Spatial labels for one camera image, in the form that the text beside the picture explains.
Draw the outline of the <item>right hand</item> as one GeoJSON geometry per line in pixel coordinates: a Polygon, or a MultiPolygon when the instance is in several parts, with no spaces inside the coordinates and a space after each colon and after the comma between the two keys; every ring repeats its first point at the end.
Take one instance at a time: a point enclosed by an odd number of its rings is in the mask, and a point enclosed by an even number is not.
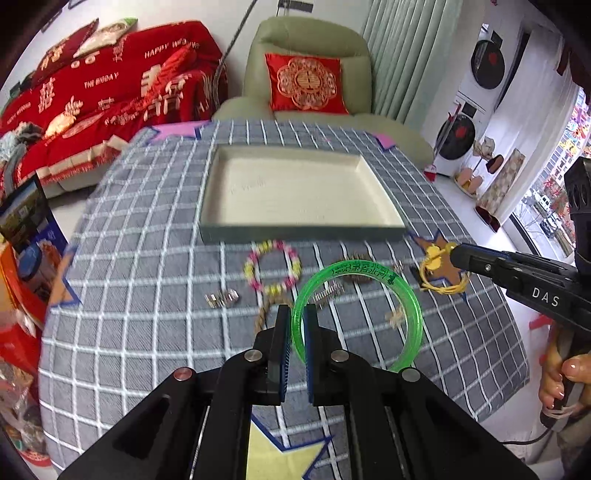
{"type": "Polygon", "coordinates": [[[542,405],[548,409],[555,407],[557,400],[564,398],[566,380],[573,383],[584,384],[578,409],[590,408],[590,384],[591,384],[591,357],[589,354],[577,355],[564,359],[558,352],[557,337],[561,328],[553,324],[545,352],[546,361],[542,368],[542,377],[539,387],[539,399],[542,405]]]}

